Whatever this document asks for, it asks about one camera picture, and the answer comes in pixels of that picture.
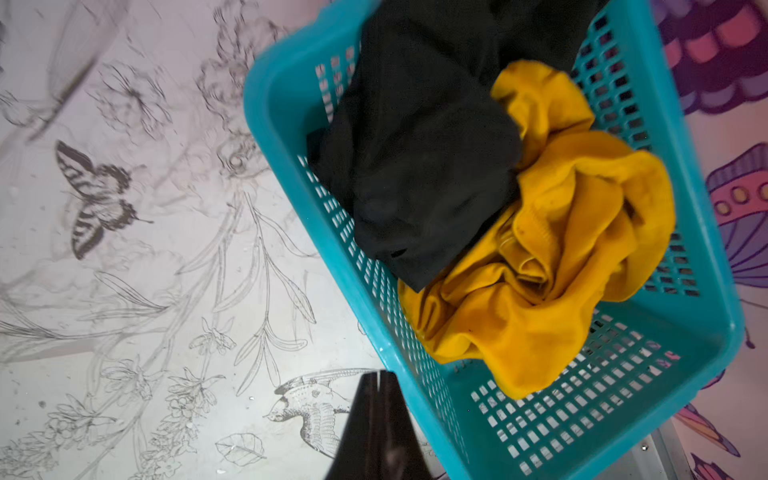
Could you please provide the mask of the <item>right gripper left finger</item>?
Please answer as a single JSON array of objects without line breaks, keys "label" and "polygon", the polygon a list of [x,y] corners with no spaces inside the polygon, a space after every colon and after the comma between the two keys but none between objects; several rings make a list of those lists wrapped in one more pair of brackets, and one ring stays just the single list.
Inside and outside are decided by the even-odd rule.
[{"label": "right gripper left finger", "polygon": [[378,458],[378,379],[379,373],[364,374],[357,387],[349,416],[326,475],[328,480],[377,479]]}]

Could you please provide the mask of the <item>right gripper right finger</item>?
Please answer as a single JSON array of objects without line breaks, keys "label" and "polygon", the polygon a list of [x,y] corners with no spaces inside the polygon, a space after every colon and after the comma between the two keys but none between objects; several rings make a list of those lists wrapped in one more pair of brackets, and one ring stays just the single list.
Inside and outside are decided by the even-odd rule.
[{"label": "right gripper right finger", "polygon": [[379,373],[377,400],[378,479],[430,480],[397,376]]}]

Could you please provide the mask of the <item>teal plastic laundry basket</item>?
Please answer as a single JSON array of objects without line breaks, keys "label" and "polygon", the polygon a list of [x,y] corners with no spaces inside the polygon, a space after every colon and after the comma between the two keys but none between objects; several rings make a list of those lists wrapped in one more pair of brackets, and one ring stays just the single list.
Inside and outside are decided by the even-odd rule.
[{"label": "teal plastic laundry basket", "polygon": [[359,55],[373,1],[337,1],[253,64],[244,113],[289,201],[440,463],[453,479],[591,479],[680,411],[738,353],[744,316],[651,6],[612,1],[574,77],[600,129],[665,164],[677,226],[646,285],[601,303],[582,352],[554,384],[504,396],[478,361],[435,362],[397,283],[353,239],[352,218],[310,172],[305,137],[325,126]]}]

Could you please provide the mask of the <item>black t-shirt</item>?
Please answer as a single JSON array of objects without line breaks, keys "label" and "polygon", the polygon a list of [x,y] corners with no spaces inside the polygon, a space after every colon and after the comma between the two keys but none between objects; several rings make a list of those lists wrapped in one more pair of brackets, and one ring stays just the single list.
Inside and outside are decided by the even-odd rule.
[{"label": "black t-shirt", "polygon": [[308,163],[353,217],[357,245],[413,290],[514,199],[520,130],[492,98],[518,60],[576,59],[600,1],[384,1]]}]

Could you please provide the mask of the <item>mustard yellow t-shirt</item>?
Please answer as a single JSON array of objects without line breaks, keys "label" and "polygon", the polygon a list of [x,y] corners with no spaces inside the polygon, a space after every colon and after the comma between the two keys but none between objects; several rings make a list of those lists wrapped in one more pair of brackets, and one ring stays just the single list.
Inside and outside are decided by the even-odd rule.
[{"label": "mustard yellow t-shirt", "polygon": [[577,85],[535,61],[491,90],[518,124],[521,197],[404,315],[437,362],[481,360],[510,398],[549,387],[584,346],[596,305],[632,297],[674,231],[662,161],[596,130]]}]

